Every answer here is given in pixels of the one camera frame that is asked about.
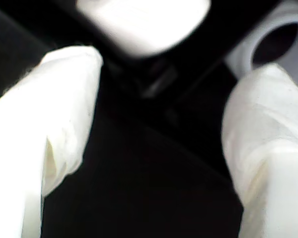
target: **white cylindrical object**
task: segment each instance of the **white cylindrical object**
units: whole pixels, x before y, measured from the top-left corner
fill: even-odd
[[[225,62],[235,77],[241,79],[260,66],[253,64],[260,43],[274,30],[290,24],[298,24],[298,0],[282,1],[228,54]],[[298,85],[298,32],[291,47],[274,62],[282,66]]]
[[[211,0],[78,0],[76,8],[125,54],[149,57],[173,47],[204,20]]]

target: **black surface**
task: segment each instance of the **black surface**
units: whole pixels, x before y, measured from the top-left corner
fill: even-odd
[[[84,164],[46,199],[42,237],[237,237],[230,182],[113,98],[101,85]]]
[[[0,96],[49,50],[0,11]]]

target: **white glove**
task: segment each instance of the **white glove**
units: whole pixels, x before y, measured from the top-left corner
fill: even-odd
[[[102,57],[68,47],[0,98],[0,238],[38,238],[41,195],[82,162],[93,121]]]
[[[222,142],[244,206],[240,238],[298,238],[298,87],[277,64],[240,80]]]

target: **white fabric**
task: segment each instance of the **white fabric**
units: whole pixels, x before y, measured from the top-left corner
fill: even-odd
[[[68,47],[0,98],[0,238],[38,238],[41,195],[75,172],[93,121],[102,57]]]
[[[298,87],[279,65],[238,82],[222,142],[244,206],[239,237],[298,238]]]
[[[78,0],[77,10],[125,54],[149,57],[181,42],[204,20],[211,0]]]

